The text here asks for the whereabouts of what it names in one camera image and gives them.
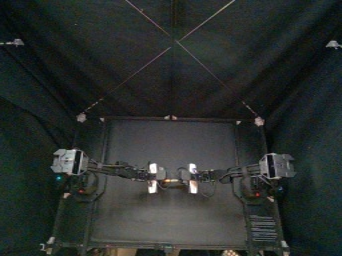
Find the black wall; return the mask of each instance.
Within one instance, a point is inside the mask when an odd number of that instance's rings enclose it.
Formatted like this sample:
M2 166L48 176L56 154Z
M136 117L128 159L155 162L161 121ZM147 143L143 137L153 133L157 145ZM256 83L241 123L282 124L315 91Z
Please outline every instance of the black wall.
M342 51L326 49L300 72L269 117L272 151L295 158L282 214L292 255L342 255Z
M0 22L1 41L13 39ZM0 48L0 255L44 255L57 197L52 153L70 145L73 121L34 56Z

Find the black ceiling fabric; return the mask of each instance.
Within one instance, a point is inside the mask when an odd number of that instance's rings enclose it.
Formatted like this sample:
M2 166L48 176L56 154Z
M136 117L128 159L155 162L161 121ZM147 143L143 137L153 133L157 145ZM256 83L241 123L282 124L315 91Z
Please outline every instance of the black ceiling fabric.
M340 23L335 0L17 0L1 13L70 112L105 96L100 116L251 118L244 101L265 117Z

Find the cable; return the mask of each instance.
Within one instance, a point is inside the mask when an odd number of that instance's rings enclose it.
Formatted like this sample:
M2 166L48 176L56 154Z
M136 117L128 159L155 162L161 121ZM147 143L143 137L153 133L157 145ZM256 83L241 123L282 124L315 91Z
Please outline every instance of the cable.
M252 175L256 175L259 176L260 175L260 170L259 170L259 164L251 164L251 165L247 165L247 171L248 171L248 174L252 176ZM217 181L221 183L221 184L228 184L231 182L231 179L232 178L237 178L237 177L241 177L241 171L240 171L241 167L240 166L235 166L235 167L231 167L228 170L227 170L227 173L220 176L220 178L217 179ZM225 182L224 181L224 178L228 177L229 178L229 182Z
M136 7L128 0L124 0L131 6L132 8L145 17L145 19L160 29L160 31L163 31L163 33L169 37L169 34L167 33L167 31L160 27L160 25L144 14L144 11Z
M225 85L225 83L219 79L219 77L213 74L213 72L209 70L209 68L201 63L201 61L196 58L196 56L189 52L189 50L184 47L183 44L180 44L180 41L175 41L176 44L180 46L180 48L188 53L188 55L192 57L192 59L197 62L197 64L205 69L205 71L209 73L209 75L216 79L219 84L235 95L236 99L240 101L243 106L248 109L248 111L252 113L255 117L259 117L259 114L252 110L249 105L245 103L245 101L236 95L236 93L232 91L232 89Z
M256 175L255 177L257 177L265 184L268 184L273 188L272 184L268 182L268 179L263 174Z
M86 170L86 174L72 177L76 177L77 179L70 181L70 193L80 195L90 195L97 190L98 176L93 171Z
M176 170L177 170L177 172L179 172L180 170L185 170L185 171L187 171L187 168L185 168L185 167L179 167Z
M148 61L147 62L147 64L144 64L144 66L132 74L132 75L129 75L124 80L123 80L123 82L119 84L119 85L116 85L108 92L107 92L107 94L104 94L104 96L96 101L96 102L93 102L85 109L84 109L84 111L81 112L82 114L84 113L86 113L140 72L141 72L141 70L144 70L145 69L145 67L147 66L149 66L149 64L151 63L153 63L155 62L155 60L157 60L159 59L159 57L161 57L164 54L165 54L165 52L168 51L171 49L171 47L168 47L164 51L161 51L155 57L153 57L153 59L151 60L151 61Z
M181 42L232 3L235 0L229 1L180 39Z
M201 182L197 180L197 175L195 175L195 180L196 180L197 184L201 183ZM199 191L200 195L204 196L204 197L207 197L207 198L212 197L212 196L215 195L215 192L216 192L216 181L211 181L209 183L213 184L213 185L211 185L211 186L213 187L211 194L203 193L200 187L197 186L197 191Z
M101 166L102 167L115 167L115 168L124 168L124 167L127 167L127 166L119 165L119 164L102 164Z
M98 162L93 159L89 159L89 162L93 163L93 164L98 164Z
M102 174L109 174L107 171L102 171L102 170L96 169L96 168L88 168L88 171L102 173Z
M86 169L81 173L78 173L78 176L82 175L85 172L86 172Z
M160 184L160 181L156 181L156 185L157 185L157 187L159 187L161 190L167 190L167 189L171 187L171 182L168 182L168 186L163 187L161 184Z
M149 169L151 161L147 162L145 166L141 169Z

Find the metal frame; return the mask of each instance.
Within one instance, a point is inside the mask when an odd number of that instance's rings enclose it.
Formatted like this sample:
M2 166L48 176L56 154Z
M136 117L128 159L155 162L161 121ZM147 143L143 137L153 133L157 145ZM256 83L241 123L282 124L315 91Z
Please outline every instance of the metal frame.
M101 133L101 162L105 162L105 151L107 151L107 143L108 143L108 125L107 125L107 120L147 120L147 121L164 121L161 118L132 118L132 117L107 117L104 119L104 124L102 124L102 133ZM176 120L175 122L219 122L219 123L236 123L236 120L229 120L229 119L180 119ZM263 128L255 127L257 129L259 133L259 139L260 139L260 145L263 146L263 153L267 153L267 143L265 143L265 137L264 137L264 131ZM240 163L240 156L239 156L239 151L240 151L240 131L239 131L239 125L235 124L235 163L236 165L241 164ZM235 178L233 182L239 184L239 179ZM105 187L107 179L102 180L102 190ZM251 237L251 219L249 219L249 212L252 205L248 204L248 202L241 201L243 204L243 212L244 212L244 221L245 221L245 232L247 232L247 239L245 239L245 246L224 246L224 245L217 245L217 246L192 246L191 244L163 244L163 243L132 243L132 242L115 242L115 243L108 243L108 242L92 242L90 241L90 232L92 232L92 221L93 221L93 210L96 207L96 198L92 198L86 202L86 221L85 221L85 227L84 227L84 234L82 234L82 241L81 243L70 243L66 241L60 241L58 238L58 229L60 229L60 222L62 218L62 211L65 209L65 201L66 199L61 198L60 199L60 205L58 205L58 210L57 210L57 216L56 216L56 222L53 226L53 237L56 237L56 243L53 245L53 253L57 252L60 248L76 248L80 256L86 256L86 250L90 248L137 248L137 249L157 249L157 250L164 250L165 252L169 252L173 249L203 249L203 250L245 250L248 251L248 256L255 256L259 250L265 250L265 251L273 251L276 255L283 255L283 248L282 244L279 241L283 241L283 233L282 233L282 223L280 223L280 216L279 216L279 209L278 209L278 203L276 201L273 203L263 204L265 210L271 214L271 217L276 223L276 233L278 233L278 242L273 245L269 244L257 244L252 242L252 237Z

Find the black fabric enclosure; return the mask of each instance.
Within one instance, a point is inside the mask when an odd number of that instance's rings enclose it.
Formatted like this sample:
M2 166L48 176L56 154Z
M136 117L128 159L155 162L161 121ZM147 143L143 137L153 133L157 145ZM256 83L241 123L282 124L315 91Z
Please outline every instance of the black fabric enclosure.
M342 48L326 47L342 44L340 1L4 0L0 14L0 255L44 255L52 153L74 145L80 113L261 117L268 151L295 158L291 255L342 255Z

